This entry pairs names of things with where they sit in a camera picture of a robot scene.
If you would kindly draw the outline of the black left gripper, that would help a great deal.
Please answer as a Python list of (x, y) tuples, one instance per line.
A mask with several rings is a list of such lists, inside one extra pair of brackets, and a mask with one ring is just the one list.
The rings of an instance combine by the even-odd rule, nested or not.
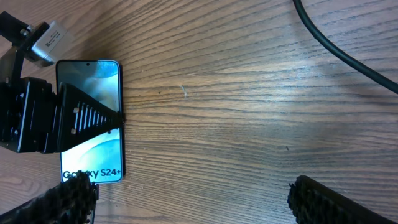
[(123, 125), (122, 114), (79, 88), (39, 78), (1, 83), (1, 147), (16, 153), (65, 152)]

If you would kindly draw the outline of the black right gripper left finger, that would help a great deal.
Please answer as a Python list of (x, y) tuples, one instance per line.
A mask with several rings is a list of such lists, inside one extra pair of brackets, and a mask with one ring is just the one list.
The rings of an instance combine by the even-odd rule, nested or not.
[(99, 185), (88, 174), (61, 182), (44, 194), (1, 215), (1, 224), (93, 224)]

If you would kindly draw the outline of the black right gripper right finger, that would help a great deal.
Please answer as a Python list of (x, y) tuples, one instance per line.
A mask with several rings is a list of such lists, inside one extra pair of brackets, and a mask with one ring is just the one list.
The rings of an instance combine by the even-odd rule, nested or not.
[(289, 186), (287, 203), (298, 224), (396, 224), (306, 175)]

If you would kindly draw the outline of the Samsung Galaxy smartphone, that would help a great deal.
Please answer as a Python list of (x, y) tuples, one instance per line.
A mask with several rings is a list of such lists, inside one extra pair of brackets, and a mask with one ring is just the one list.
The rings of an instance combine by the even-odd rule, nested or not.
[[(115, 60), (61, 60), (57, 83), (69, 83), (105, 106), (123, 112), (123, 76)], [(125, 175), (124, 129), (116, 128), (60, 154), (63, 182), (86, 172), (96, 184), (119, 182)]]

